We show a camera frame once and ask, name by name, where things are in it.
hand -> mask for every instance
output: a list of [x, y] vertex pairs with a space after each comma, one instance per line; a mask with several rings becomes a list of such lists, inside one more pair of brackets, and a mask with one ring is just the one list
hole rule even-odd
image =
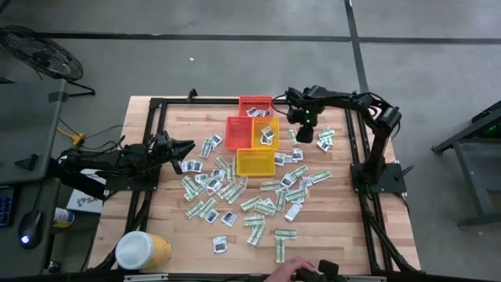
[[299, 269], [315, 272], [313, 264], [302, 257], [295, 257], [282, 263], [266, 278], [265, 282], [290, 282], [290, 277]]

concrete floor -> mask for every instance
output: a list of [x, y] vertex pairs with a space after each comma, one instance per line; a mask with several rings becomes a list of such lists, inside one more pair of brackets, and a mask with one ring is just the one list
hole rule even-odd
[[[501, 37], [496, 0], [352, 0], [352, 5], [363, 36]], [[10, 23], [37, 31], [349, 35], [341, 0], [17, 0], [0, 16], [0, 24]], [[359, 88], [351, 43], [57, 41], [82, 62], [85, 75], [79, 82], [98, 92], [63, 108], [62, 118], [82, 132], [120, 124], [132, 95], [186, 95], [191, 88], [207, 96], [281, 94], [288, 86], [313, 84]], [[457, 229], [457, 221], [474, 215], [466, 183], [453, 152], [436, 157], [430, 148], [499, 100], [501, 45], [361, 48], [369, 88], [401, 107], [402, 130], [394, 144], [402, 164], [416, 166], [405, 180], [422, 269], [499, 280], [500, 225]], [[0, 77], [38, 80], [11, 56], [0, 57]], [[118, 136], [119, 130], [108, 132], [88, 145]], [[54, 154], [69, 145], [58, 136]], [[80, 269], [88, 245], [75, 242], [91, 236], [92, 231], [75, 233], [59, 241], [66, 251], [54, 255], [66, 271]]]

wooden tabletop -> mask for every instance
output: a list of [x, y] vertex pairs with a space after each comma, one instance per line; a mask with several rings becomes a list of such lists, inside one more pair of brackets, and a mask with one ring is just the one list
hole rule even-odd
[[[150, 98], [152, 97], [131, 97], [122, 131], [122, 134], [126, 135], [124, 144], [142, 142]], [[231, 161], [235, 152], [227, 151], [223, 141], [211, 153], [211, 156], [204, 160], [198, 157], [201, 144], [205, 138], [210, 138], [214, 134], [224, 138], [226, 118], [236, 115], [238, 115], [238, 106], [236, 105], [169, 105], [164, 129], [168, 131], [171, 138], [193, 139], [196, 147], [186, 160], [202, 161], [204, 163], [203, 173], [210, 174], [212, 169], [217, 168], [214, 163], [217, 156]], [[280, 119], [279, 152], [291, 154], [292, 145], [287, 130], [293, 126], [297, 128], [297, 125], [290, 125], [282, 114], [275, 112], [275, 116]], [[157, 119], [158, 114], [153, 122], [152, 132], [156, 131]], [[356, 135], [359, 137], [356, 118], [354, 122]], [[301, 144], [299, 147], [304, 152], [304, 162], [285, 164], [283, 167], [277, 165], [274, 177], [250, 177], [247, 190], [232, 205], [214, 195], [213, 198], [218, 202], [216, 210], [220, 216], [212, 224], [198, 216], [192, 219], [186, 217], [187, 209], [199, 200], [205, 202], [209, 197], [204, 194], [194, 201], [186, 201], [183, 197], [185, 190], [181, 185], [181, 179], [184, 175], [176, 175], [169, 164], [164, 165], [158, 189], [153, 194], [147, 232], [169, 239], [172, 245], [172, 254], [164, 266], [146, 271], [163, 273], [271, 273], [277, 267], [274, 231], [277, 228], [287, 228], [297, 230], [297, 239], [286, 241], [286, 259], [301, 255], [316, 265], [320, 259], [328, 259], [339, 264], [340, 273], [369, 273], [359, 200], [352, 190], [348, 168], [352, 159], [344, 110], [330, 108], [319, 115], [318, 130], [315, 131], [315, 136], [321, 128], [326, 126], [331, 127], [336, 132], [333, 148], [325, 153], [315, 143]], [[369, 128], [367, 132], [369, 138], [372, 139]], [[387, 162], [395, 159], [391, 142], [387, 146], [385, 156]], [[301, 165], [308, 166], [310, 175], [323, 169], [329, 169], [333, 176], [310, 187], [309, 196], [293, 222], [286, 221], [283, 217], [284, 214], [279, 212], [274, 216], [266, 216], [263, 238], [259, 240], [256, 247], [248, 244], [247, 239], [251, 235], [251, 228], [243, 226], [243, 218], [252, 215], [253, 212], [244, 213], [240, 204], [257, 195], [263, 199], [270, 197], [275, 201], [275, 193], [259, 190], [260, 182], [281, 179], [285, 173], [292, 172]], [[195, 172], [188, 173], [192, 177], [195, 174]], [[120, 240], [124, 232], [130, 197], [130, 192], [123, 191], [116, 193], [105, 202], [92, 247], [89, 267], [99, 264]], [[420, 264], [405, 205], [401, 199], [394, 195], [381, 194], [380, 198], [388, 236], [407, 261], [419, 269]], [[285, 210], [287, 211], [289, 207], [290, 204], [286, 204]], [[238, 215], [233, 227], [228, 227], [220, 220], [227, 211]], [[229, 241], [229, 250], [220, 255], [216, 255], [212, 251], [212, 238], [218, 236], [227, 236]], [[378, 262], [382, 266], [380, 244], [378, 240], [375, 240], [375, 243]]]

